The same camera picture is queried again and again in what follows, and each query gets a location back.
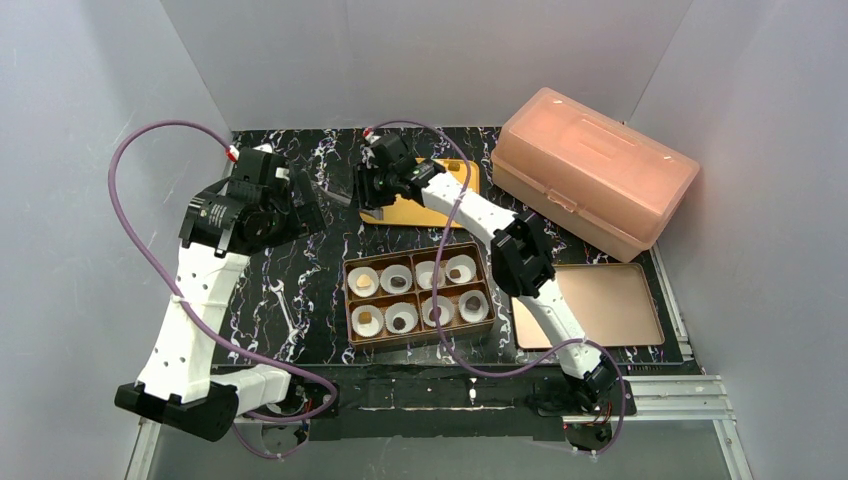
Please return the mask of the dark brown chocolate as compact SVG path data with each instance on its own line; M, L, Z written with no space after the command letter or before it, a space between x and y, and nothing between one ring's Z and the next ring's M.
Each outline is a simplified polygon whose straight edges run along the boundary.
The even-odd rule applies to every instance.
M472 312L481 311L483 309L483 300L480 297L471 297L466 302L466 308Z

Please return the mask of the rose gold box lid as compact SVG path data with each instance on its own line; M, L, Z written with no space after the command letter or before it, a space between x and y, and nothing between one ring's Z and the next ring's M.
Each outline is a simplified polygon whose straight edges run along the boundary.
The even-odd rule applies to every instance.
M564 299L588 338L606 348L664 343L657 307L636 263L557 265Z

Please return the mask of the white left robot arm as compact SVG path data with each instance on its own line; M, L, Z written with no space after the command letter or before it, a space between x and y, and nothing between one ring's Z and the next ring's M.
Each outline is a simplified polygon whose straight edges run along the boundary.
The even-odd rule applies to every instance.
M153 351L137 379L114 397L123 410L208 441L220 440L237 417L285 400L295 376L328 393L315 413L338 396L329 380L242 347L236 353L252 358L253 367L211 371L215 348L231 344L219 331L251 256L324 227L306 173L291 172L268 146L230 148L229 155L230 176L189 202L177 273L164 277L171 298Z

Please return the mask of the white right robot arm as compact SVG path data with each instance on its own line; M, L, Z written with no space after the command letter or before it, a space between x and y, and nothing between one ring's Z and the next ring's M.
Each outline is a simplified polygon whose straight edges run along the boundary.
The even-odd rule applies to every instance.
M592 409L609 392L618 375L613 359L593 341L568 306L556 280L544 222L533 211L502 208L468 189L446 168L419 160L398 135L364 134L367 157L353 168L353 204L375 213L411 200L459 224L490 253L497 287L517 299L534 317L552 345L575 401Z

